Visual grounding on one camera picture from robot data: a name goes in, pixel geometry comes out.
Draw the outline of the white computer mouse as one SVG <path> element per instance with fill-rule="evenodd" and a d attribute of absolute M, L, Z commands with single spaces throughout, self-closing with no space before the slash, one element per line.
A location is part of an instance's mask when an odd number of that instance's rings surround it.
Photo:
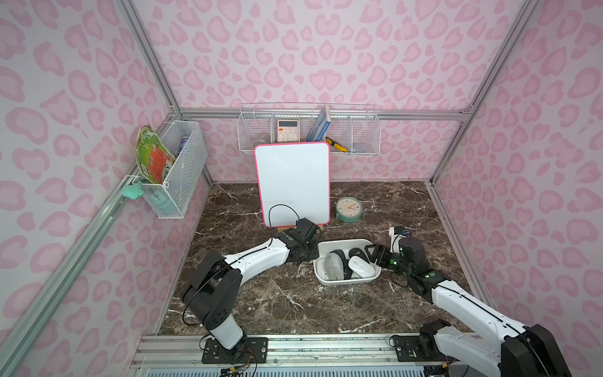
<path fill-rule="evenodd" d="M 359 256 L 353 256 L 348 261 L 348 267 L 352 271 L 353 279 L 372 279 L 375 277 L 375 268 Z"/>

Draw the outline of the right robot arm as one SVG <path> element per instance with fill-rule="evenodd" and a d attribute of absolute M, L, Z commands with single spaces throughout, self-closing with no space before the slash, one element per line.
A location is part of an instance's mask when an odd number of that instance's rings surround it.
<path fill-rule="evenodd" d="M 433 268 L 422 242 L 393 236 L 386 247 L 365 248 L 370 262 L 404 276 L 411 290 L 477 333 L 466 336 L 446 321 L 423 325 L 419 349 L 426 358 L 442 354 L 486 376 L 569 376 L 565 358 L 550 331 L 525 325 L 473 297 L 448 275 Z"/>

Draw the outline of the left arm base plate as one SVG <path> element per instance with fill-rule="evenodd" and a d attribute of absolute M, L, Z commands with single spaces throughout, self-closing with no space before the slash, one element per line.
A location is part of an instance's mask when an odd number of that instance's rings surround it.
<path fill-rule="evenodd" d="M 229 350 L 216 339 L 207 339 L 201 346 L 203 364 L 265 364 L 269 340 L 265 337 L 246 337 Z"/>

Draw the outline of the white storage box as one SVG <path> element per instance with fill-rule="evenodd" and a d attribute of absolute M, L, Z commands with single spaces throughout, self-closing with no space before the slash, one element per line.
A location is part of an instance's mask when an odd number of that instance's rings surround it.
<path fill-rule="evenodd" d="M 370 260 L 370 240 L 331 240 L 318 243 L 314 273 L 324 286 L 363 284 L 375 280 L 382 268 Z"/>

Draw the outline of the black mouse with logo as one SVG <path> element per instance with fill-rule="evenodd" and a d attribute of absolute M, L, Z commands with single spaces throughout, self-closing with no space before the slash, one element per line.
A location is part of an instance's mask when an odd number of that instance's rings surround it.
<path fill-rule="evenodd" d="M 349 260 L 345 257 L 345 253 L 342 249 L 336 249 L 333 251 L 342 262 L 343 279 L 349 280 L 352 277 L 353 271 L 350 269 Z"/>

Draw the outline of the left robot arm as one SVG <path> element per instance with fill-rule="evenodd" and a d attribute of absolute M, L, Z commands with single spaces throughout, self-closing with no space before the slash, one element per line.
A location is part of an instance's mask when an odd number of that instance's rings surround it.
<path fill-rule="evenodd" d="M 257 247 L 226 256 L 210 252 L 182 291 L 184 311 L 191 312 L 221 347 L 240 350 L 245 334 L 232 315 L 240 288 L 271 268 L 317 259 L 319 238 L 320 227 L 301 218 Z"/>

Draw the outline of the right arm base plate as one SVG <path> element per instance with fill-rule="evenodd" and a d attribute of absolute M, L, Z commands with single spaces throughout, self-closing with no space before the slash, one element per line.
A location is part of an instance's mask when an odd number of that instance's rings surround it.
<path fill-rule="evenodd" d="M 394 348 L 398 362 L 443 362 L 446 356 L 437 351 L 426 347 L 424 337 L 409 335 L 390 336 L 388 345 Z"/>

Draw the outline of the grey computer mouse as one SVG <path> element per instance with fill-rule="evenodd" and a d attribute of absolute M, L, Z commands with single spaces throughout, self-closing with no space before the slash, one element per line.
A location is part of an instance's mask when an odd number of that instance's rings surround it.
<path fill-rule="evenodd" d="M 332 251 L 324 260 L 324 279 L 327 281 L 345 280 L 345 257 L 339 250 Z"/>

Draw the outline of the black mouse rounded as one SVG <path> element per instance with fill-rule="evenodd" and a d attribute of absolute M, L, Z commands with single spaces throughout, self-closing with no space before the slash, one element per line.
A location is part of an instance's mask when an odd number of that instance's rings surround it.
<path fill-rule="evenodd" d="M 365 250 L 362 250 L 360 248 L 352 248 L 350 249 L 349 253 L 348 253 L 349 259 L 352 259 L 354 257 L 358 257 L 359 259 L 364 260 L 365 262 L 369 263 L 370 262 L 370 258 L 367 255 Z"/>

